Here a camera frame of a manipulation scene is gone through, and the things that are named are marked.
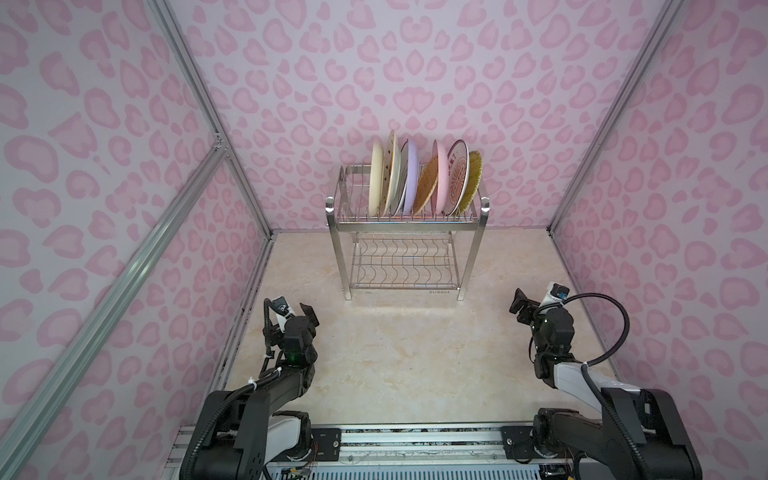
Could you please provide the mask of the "pink bear plate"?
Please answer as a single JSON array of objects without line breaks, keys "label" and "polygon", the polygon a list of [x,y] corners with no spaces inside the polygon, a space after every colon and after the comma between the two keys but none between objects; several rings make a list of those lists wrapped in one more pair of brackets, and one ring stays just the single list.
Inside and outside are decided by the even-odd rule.
[{"label": "pink bear plate", "polygon": [[437,160],[436,186],[431,197],[432,213],[435,216],[444,214],[450,188],[449,160],[445,146],[439,141],[433,142],[433,157]]}]

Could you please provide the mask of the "orange rimmed star plate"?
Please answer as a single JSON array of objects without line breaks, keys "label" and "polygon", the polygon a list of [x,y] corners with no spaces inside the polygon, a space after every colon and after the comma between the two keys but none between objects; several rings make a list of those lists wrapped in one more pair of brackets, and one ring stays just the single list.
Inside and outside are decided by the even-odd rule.
[{"label": "orange rimmed star plate", "polygon": [[392,130],[389,135],[387,150],[386,150],[386,162],[385,162],[385,188],[383,189],[383,201],[382,210],[383,215],[390,215],[395,204],[395,197],[397,192],[397,186],[400,176],[400,148],[398,145],[398,137],[395,130]]}]

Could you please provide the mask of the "green rimmed woven bamboo plate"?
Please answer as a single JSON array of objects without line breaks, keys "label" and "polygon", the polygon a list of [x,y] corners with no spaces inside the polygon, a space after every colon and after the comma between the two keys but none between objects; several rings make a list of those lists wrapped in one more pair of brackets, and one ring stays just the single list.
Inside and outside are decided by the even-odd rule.
[{"label": "green rimmed woven bamboo plate", "polygon": [[462,215],[469,207],[476,195],[483,171],[483,158],[479,151],[471,151],[469,154],[469,178],[467,186],[454,214]]}]

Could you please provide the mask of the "brown woven bamboo plate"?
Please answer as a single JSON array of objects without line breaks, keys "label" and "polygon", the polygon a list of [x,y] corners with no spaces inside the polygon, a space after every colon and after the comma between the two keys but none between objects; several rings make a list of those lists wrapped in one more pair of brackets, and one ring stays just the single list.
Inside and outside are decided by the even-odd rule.
[{"label": "brown woven bamboo plate", "polygon": [[437,186],[439,173],[439,159],[434,156],[423,168],[419,176],[416,197],[412,214],[418,216],[430,202],[431,196]]}]

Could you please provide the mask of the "purple bear plate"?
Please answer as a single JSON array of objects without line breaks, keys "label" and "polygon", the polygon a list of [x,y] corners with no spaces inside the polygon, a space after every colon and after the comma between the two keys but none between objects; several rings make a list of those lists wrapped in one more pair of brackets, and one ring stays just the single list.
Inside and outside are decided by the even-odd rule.
[{"label": "purple bear plate", "polygon": [[407,140],[404,145],[404,152],[406,154],[407,175],[402,213],[404,215],[411,215],[416,200],[419,180],[419,156],[416,143],[413,140]]}]

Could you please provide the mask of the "white plate orange sunburst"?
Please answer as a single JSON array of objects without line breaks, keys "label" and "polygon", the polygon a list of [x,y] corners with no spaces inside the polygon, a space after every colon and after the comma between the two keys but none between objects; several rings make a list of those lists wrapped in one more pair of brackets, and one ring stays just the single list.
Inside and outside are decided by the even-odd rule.
[{"label": "white plate orange sunburst", "polygon": [[443,208],[444,215],[458,211],[459,203],[469,181],[469,149],[463,139],[456,140],[448,152],[449,189]]}]

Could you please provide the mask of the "cream round plate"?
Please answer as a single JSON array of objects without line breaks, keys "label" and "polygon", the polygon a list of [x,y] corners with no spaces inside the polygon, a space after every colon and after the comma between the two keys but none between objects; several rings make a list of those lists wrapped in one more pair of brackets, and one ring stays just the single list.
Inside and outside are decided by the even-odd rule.
[{"label": "cream round plate", "polygon": [[375,139],[371,150],[371,163],[369,174],[368,215],[377,217],[381,202],[383,185],[383,146]]}]

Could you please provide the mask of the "white plate dark rim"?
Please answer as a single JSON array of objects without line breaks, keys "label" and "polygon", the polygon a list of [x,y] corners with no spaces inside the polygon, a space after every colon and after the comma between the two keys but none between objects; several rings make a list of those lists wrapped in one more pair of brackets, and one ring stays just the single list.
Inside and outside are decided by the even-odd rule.
[{"label": "white plate dark rim", "polygon": [[398,214],[402,210],[405,203],[406,183],[407,183],[407,176],[408,176],[408,173],[407,173],[408,148],[409,148],[409,141],[406,140],[400,150],[400,166],[399,166],[398,183],[396,188],[396,196],[395,196],[395,200],[392,203],[392,209],[390,211],[392,215]]}]

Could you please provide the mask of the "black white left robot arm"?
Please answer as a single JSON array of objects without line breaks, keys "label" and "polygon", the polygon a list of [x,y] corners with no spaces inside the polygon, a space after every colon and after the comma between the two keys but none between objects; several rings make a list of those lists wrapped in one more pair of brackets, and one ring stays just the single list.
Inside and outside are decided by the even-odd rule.
[{"label": "black white left robot arm", "polygon": [[309,414],[283,406],[311,386],[318,353],[319,320],[312,306],[297,315],[284,298],[264,301],[266,357],[259,375],[204,401],[179,467],[181,479],[259,479],[267,464],[285,455],[314,454]]}]

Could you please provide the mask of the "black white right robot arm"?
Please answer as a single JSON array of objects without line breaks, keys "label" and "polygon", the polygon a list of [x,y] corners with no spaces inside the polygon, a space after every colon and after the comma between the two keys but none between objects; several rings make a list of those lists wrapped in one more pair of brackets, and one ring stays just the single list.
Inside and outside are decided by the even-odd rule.
[{"label": "black white right robot arm", "polygon": [[[614,305],[623,326],[619,338],[603,354],[579,361],[572,353],[575,321],[567,307],[585,298]],[[616,479],[702,478],[700,461],[671,395],[609,378],[594,369],[616,354],[630,333],[630,316],[621,302],[597,292],[573,295],[568,287],[552,282],[541,301],[517,289],[509,311],[530,329],[535,376],[601,416],[594,420],[573,409],[540,408],[526,445],[530,452],[545,458],[571,455],[575,478],[580,476],[585,458],[606,466]]]}]

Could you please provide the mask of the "stainless steel dish rack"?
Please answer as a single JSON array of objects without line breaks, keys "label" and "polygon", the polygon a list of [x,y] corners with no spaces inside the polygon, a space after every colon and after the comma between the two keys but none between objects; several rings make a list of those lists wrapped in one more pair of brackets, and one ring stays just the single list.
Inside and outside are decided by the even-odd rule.
[{"label": "stainless steel dish rack", "polygon": [[343,296],[366,290],[453,292],[466,298],[491,201],[480,184],[458,216],[429,211],[417,216],[368,214],[370,167],[339,168],[325,198]]}]

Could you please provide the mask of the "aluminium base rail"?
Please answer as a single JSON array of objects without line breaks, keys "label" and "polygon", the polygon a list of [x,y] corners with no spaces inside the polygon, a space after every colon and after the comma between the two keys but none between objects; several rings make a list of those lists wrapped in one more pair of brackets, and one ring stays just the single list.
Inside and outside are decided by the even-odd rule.
[{"label": "aluminium base rail", "polygon": [[624,428],[575,411],[531,422],[312,426],[283,412],[256,432],[183,428],[167,479],[699,479],[682,428]]}]

